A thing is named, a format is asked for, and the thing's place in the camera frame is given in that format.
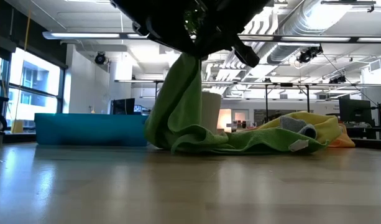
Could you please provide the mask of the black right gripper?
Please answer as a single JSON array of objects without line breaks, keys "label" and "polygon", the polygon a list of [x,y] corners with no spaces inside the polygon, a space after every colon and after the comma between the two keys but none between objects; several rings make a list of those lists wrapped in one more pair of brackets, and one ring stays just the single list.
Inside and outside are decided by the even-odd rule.
[{"label": "black right gripper", "polygon": [[253,48],[238,38],[253,17],[264,10],[271,0],[206,0],[205,52],[231,50],[249,67],[256,67],[260,58]]}]

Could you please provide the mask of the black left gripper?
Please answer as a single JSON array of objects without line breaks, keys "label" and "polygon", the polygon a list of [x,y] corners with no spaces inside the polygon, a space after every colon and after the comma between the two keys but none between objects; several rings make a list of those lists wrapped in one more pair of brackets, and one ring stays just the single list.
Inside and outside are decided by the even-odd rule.
[{"label": "black left gripper", "polygon": [[132,21],[134,32],[149,40],[204,58],[195,39],[203,23],[206,0],[111,0]]}]

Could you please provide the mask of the grey microfiber towel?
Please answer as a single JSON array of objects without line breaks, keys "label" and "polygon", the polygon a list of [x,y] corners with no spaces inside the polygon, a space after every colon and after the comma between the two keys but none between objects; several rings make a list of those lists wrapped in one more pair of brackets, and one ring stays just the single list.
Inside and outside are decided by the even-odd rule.
[{"label": "grey microfiber towel", "polygon": [[289,116],[279,117],[280,127],[295,133],[316,139],[317,131],[312,124],[306,123],[302,119],[295,119]]}]

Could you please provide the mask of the green microfiber towel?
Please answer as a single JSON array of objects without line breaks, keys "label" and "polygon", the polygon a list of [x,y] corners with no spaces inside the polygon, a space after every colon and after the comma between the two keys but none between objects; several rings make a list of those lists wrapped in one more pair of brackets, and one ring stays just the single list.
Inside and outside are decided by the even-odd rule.
[{"label": "green microfiber towel", "polygon": [[240,133],[212,133],[201,124],[200,65],[199,59],[182,53],[168,71],[145,123],[145,138],[152,145],[173,154],[288,154],[316,152],[332,141],[277,124]]}]

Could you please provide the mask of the yellow microfiber towel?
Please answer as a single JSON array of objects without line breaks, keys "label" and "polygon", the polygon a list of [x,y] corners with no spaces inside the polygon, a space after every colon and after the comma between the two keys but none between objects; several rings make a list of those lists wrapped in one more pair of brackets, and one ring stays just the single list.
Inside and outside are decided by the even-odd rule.
[{"label": "yellow microfiber towel", "polygon": [[267,137],[269,141],[272,140],[274,143],[283,143],[285,145],[284,148],[289,147],[295,142],[308,142],[309,147],[313,144],[326,147],[342,133],[339,122],[335,116],[319,115],[305,111],[289,113],[283,116],[302,119],[306,123],[312,124],[317,131],[316,139],[312,139],[293,131],[282,129],[280,127],[279,118],[269,121],[256,129],[261,133],[267,133],[269,135]]}]

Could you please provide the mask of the teal plastic bin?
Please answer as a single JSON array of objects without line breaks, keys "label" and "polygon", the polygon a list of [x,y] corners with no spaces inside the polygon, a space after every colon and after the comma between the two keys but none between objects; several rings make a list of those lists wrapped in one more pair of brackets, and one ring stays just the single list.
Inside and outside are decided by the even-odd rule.
[{"label": "teal plastic bin", "polygon": [[146,119],[142,115],[36,113],[36,141],[51,146],[144,147]]}]

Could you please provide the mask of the orange microfiber towel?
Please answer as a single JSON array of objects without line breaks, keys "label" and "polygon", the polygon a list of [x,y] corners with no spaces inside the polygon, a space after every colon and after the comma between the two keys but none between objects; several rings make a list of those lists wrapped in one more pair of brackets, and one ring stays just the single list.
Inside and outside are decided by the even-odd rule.
[{"label": "orange microfiber towel", "polygon": [[352,139],[347,134],[346,126],[342,123],[339,123],[339,127],[341,128],[341,135],[333,140],[329,147],[331,148],[354,148],[356,144],[352,141]]}]

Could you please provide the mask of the black metal rack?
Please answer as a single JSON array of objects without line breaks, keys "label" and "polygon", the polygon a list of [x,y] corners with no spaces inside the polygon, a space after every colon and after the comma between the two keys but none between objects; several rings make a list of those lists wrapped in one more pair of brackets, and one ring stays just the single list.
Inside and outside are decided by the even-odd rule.
[{"label": "black metal rack", "polygon": [[271,84],[268,84],[266,83],[265,84],[265,112],[266,112],[266,115],[265,115],[265,121],[268,122],[269,121],[269,91],[268,91],[268,87],[272,85],[274,87],[297,87],[302,93],[304,93],[306,95],[306,103],[307,103],[307,112],[309,113],[310,112],[310,84],[305,84],[305,83],[289,83],[289,82],[286,82],[286,83],[271,83]]}]

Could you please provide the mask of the green plant in white pot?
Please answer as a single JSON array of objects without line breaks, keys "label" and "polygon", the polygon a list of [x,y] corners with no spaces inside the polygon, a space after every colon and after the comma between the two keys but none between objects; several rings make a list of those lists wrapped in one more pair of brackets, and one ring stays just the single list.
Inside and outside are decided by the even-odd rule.
[{"label": "green plant in white pot", "polygon": [[[202,25],[204,10],[200,6],[191,6],[185,11],[185,27],[190,36],[196,36]],[[216,93],[202,92],[201,125],[217,134],[221,97]]]}]

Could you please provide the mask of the round black ceiling device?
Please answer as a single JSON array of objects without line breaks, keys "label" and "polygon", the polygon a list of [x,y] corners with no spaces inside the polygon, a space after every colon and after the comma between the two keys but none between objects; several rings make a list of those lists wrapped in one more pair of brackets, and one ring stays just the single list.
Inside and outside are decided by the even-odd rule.
[{"label": "round black ceiling device", "polygon": [[106,64],[108,62],[108,59],[106,58],[106,53],[105,52],[98,52],[94,58],[94,62],[97,65]]}]

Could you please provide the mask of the long ceiling light strip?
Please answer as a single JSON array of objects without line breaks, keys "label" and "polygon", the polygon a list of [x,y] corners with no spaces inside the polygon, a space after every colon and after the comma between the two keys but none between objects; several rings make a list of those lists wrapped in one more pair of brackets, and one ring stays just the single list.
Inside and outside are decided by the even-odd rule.
[{"label": "long ceiling light strip", "polygon": [[288,42],[288,43],[346,43],[346,44],[381,44],[381,37],[367,36],[327,36],[327,35],[251,35],[239,34],[239,38],[246,42]]},{"label": "long ceiling light strip", "polygon": [[106,40],[142,40],[146,39],[147,36],[141,36],[136,33],[102,33],[102,32],[42,32],[44,38],[48,40],[75,40],[75,39],[106,39]]}]

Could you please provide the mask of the black computer monitor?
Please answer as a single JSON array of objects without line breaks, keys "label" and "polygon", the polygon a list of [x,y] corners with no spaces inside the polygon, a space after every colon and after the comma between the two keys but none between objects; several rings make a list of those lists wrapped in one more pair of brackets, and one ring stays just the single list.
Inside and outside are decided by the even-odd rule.
[{"label": "black computer monitor", "polygon": [[367,100],[339,100],[340,119],[343,122],[372,124],[370,101]]},{"label": "black computer monitor", "polygon": [[111,114],[134,114],[135,99],[127,98],[121,100],[112,100],[111,102]]}]

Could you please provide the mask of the large window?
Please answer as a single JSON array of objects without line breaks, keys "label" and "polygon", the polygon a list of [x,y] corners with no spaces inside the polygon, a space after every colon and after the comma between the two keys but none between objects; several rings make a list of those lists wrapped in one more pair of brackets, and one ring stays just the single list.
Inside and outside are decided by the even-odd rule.
[{"label": "large window", "polygon": [[24,121],[24,132],[35,131],[36,113],[61,111],[64,71],[42,58],[17,48],[0,55],[0,96],[9,98],[2,114],[11,132],[12,120]]}]

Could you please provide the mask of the yellow box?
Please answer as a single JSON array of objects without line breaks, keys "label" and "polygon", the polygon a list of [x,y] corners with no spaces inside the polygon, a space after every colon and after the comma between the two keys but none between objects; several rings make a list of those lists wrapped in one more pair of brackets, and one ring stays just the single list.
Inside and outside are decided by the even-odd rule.
[{"label": "yellow box", "polygon": [[11,133],[18,134],[24,132],[24,121],[21,119],[12,120]]}]

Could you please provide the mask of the silver ventilation duct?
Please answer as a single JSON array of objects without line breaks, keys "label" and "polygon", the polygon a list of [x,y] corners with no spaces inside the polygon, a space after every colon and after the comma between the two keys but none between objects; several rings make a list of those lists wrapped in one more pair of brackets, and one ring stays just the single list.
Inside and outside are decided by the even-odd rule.
[{"label": "silver ventilation duct", "polygon": [[[352,9],[351,5],[323,4],[332,0],[305,0],[301,6],[278,28],[278,35],[321,35]],[[294,54],[298,45],[278,45],[266,43],[260,52],[264,53],[267,63],[279,64]]]}]

